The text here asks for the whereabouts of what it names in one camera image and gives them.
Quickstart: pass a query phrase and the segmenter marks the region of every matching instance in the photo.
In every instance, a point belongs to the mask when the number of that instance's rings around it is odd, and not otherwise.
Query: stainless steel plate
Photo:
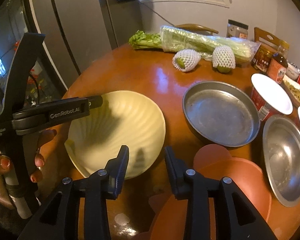
[[[208,140],[228,147],[250,143],[260,119],[252,100],[222,82],[201,82],[183,96],[183,111],[191,126]]]
[[[272,190],[279,202],[300,200],[300,130],[288,118],[271,116],[263,129],[263,152]]]

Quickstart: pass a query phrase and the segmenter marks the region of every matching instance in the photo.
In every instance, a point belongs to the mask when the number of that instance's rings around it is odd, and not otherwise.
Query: tray with food
[[[298,108],[300,106],[300,84],[285,75],[283,78],[283,88],[289,95],[293,105]]]

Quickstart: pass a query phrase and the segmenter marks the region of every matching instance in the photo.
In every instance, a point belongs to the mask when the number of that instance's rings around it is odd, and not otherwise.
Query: white paper cup
[[[266,121],[274,114],[292,113],[291,99],[276,81],[263,74],[253,74],[251,82],[251,99],[257,107],[261,121]]]

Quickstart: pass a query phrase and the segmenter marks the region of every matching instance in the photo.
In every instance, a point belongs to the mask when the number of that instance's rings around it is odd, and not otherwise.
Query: round wooden table
[[[174,54],[161,51],[134,51],[129,45],[123,45],[95,61],[74,82],[64,98],[101,95],[115,90],[131,90],[144,94],[158,104],[165,117],[167,131],[164,146],[171,145],[176,157],[182,158],[187,165],[192,166],[195,153],[205,143],[190,131],[183,115],[182,97],[186,90],[197,82],[213,80],[234,85],[250,95],[250,78],[257,71],[251,66],[246,66],[237,67],[229,74],[221,74],[212,68],[211,62],[202,60],[192,72],[183,73],[173,67],[173,56]],[[42,148],[46,165],[43,169],[44,180],[39,186],[44,196],[47,196],[63,177],[82,178],[64,147],[69,125],[67,123],[55,127],[57,136]],[[252,160],[260,165],[261,134],[262,130],[248,145],[229,148],[231,155]],[[107,202],[112,239],[128,239],[148,231],[154,217],[148,199],[168,186],[161,151],[158,159],[145,173],[125,181],[122,193],[116,201]],[[118,214],[129,222],[126,225],[116,223],[115,216]],[[82,217],[83,205],[80,206],[79,239],[83,239]],[[300,203],[287,208],[273,196],[268,223],[279,240],[290,239],[300,226]]]

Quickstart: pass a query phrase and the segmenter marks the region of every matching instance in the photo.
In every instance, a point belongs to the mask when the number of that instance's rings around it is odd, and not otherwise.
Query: glass door
[[[11,62],[26,27],[22,0],[5,0],[0,6],[0,112],[2,99]],[[60,99],[57,90],[47,74],[42,60],[38,58],[27,82],[25,106]]]

